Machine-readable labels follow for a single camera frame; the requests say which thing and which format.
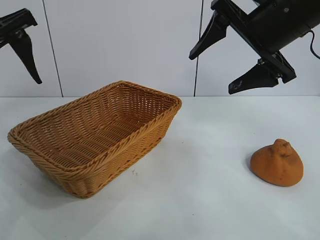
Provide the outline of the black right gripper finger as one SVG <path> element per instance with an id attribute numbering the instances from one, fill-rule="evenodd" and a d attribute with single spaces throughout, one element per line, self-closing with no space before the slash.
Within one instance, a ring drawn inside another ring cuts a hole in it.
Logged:
<path id="1" fill-rule="evenodd" d="M 227 20 L 219 12 L 214 12 L 199 41 L 189 53 L 189 59 L 196 59 L 207 48 L 222 40 L 227 34 Z"/>
<path id="2" fill-rule="evenodd" d="M 278 79 L 273 70 L 269 61 L 259 59 L 254 67 L 228 85 L 228 93 L 232 95 L 251 89 L 275 87 Z"/>

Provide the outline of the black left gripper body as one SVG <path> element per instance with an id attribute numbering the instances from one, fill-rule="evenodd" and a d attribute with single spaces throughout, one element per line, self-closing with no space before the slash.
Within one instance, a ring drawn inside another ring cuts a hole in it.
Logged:
<path id="1" fill-rule="evenodd" d="M 0 47 L 21 39 L 25 29 L 38 23 L 30 10 L 23 8 L 0 18 Z"/>

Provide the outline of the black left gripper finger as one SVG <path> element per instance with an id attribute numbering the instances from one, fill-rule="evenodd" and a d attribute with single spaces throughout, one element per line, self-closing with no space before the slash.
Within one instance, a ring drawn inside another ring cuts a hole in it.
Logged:
<path id="1" fill-rule="evenodd" d="M 36 68 L 32 41 L 24 29 L 19 30 L 14 35 L 14 51 L 22 61 L 26 70 L 37 84 L 42 84 L 42 80 Z"/>

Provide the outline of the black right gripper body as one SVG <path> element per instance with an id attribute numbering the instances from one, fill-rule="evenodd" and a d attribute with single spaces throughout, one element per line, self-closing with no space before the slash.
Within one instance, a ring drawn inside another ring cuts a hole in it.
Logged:
<path id="1" fill-rule="evenodd" d="M 280 50 L 320 23 L 318 0 L 262 0 L 249 14 L 231 0 L 214 0 L 211 9 L 228 20 L 260 59 L 272 64 L 283 83 L 297 75 Z"/>

